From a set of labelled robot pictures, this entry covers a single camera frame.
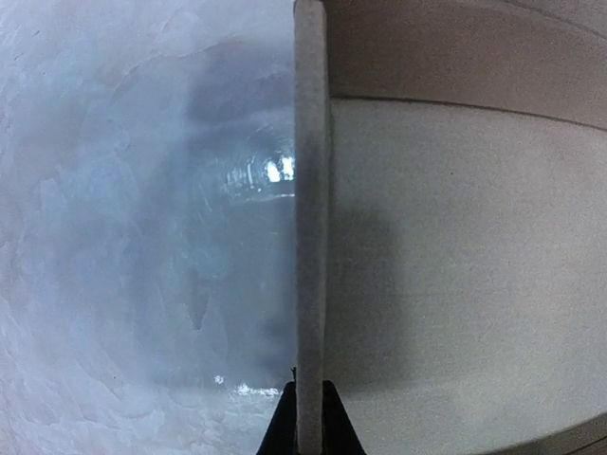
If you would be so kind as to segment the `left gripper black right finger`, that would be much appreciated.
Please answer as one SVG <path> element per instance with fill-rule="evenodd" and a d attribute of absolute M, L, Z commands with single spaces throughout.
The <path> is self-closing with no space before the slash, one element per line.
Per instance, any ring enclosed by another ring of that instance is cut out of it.
<path fill-rule="evenodd" d="M 322 382 L 322 453 L 365 455 L 335 384 Z"/>

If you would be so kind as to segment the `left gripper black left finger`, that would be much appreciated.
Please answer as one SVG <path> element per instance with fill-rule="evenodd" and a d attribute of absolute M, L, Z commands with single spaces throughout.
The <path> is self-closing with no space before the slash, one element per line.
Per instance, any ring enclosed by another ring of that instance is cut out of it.
<path fill-rule="evenodd" d="M 291 369 L 292 380 L 283 388 L 270 419 L 257 455 L 295 455 L 297 448 L 297 368 Z"/>

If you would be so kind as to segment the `brown cardboard box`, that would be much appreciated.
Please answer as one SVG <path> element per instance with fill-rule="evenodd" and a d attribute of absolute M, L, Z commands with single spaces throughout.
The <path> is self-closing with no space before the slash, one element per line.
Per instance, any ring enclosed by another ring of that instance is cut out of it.
<path fill-rule="evenodd" d="M 606 5 L 298 1 L 298 449 L 606 450 Z"/>

